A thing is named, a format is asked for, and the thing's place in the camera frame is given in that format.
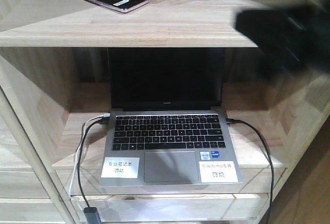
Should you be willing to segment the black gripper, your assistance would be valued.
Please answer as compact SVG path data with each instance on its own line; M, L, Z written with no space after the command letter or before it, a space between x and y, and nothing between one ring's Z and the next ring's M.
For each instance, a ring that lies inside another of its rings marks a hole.
M329 1L243 10L236 15L236 30L263 51L264 72L329 73Z

